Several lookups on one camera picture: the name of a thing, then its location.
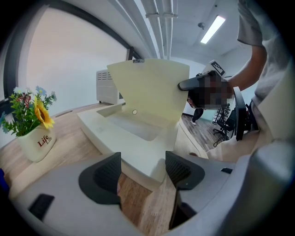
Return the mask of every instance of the black pants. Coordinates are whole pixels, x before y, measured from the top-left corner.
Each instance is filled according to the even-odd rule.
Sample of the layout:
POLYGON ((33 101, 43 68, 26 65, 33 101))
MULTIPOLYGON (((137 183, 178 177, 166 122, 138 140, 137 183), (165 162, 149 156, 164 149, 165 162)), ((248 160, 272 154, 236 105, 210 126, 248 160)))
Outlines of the black pants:
POLYGON ((196 120, 198 120, 203 115, 203 112, 204 112, 204 109, 202 108, 195 109, 192 121, 195 122, 196 120))

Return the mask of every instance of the open box lid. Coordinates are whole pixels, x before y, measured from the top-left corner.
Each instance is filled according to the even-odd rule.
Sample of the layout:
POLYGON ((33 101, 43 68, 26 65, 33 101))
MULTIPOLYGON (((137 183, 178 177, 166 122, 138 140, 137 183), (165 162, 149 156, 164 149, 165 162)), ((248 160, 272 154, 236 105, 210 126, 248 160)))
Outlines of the open box lid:
POLYGON ((189 66, 163 59, 137 59, 107 66, 126 105, 177 122, 184 110, 187 91, 178 83, 189 78, 189 66))

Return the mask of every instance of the gray t-shirt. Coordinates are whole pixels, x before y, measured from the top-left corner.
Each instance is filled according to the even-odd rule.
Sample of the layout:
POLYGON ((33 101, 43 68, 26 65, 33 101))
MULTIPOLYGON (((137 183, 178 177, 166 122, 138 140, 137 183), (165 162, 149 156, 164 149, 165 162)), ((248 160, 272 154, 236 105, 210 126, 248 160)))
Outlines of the gray t-shirt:
POLYGON ((239 0, 238 41, 265 47, 267 59, 252 99, 256 106, 270 93, 284 77, 288 63, 292 60, 282 36, 268 15, 254 0, 239 0))

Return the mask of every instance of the potted plant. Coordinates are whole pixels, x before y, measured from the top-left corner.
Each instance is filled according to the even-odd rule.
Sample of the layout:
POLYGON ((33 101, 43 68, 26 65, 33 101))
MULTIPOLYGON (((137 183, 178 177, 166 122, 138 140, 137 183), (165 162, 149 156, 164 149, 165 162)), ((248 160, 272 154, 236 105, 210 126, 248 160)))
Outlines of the potted plant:
POLYGON ((4 113, 0 118, 3 131, 7 134, 12 130, 25 156, 34 162, 41 161, 56 141, 55 133, 50 129, 54 121, 48 113, 48 107, 56 101, 55 92, 47 96, 41 87, 37 86, 36 90, 37 93, 34 94, 29 88, 16 87, 10 96, 14 120, 6 121, 4 113))

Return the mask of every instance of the black chair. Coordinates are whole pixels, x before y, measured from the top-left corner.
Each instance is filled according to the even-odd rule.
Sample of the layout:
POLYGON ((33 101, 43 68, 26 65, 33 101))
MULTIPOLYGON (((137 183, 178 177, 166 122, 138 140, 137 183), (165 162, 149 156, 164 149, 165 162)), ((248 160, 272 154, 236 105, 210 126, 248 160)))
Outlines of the black chair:
POLYGON ((222 137, 220 139, 229 140, 227 133, 229 131, 233 131, 236 127, 236 109, 232 110, 230 116, 224 122, 224 114, 221 115, 221 119, 216 121, 216 123, 221 127, 220 130, 213 129, 214 135, 215 134, 221 134, 222 137))

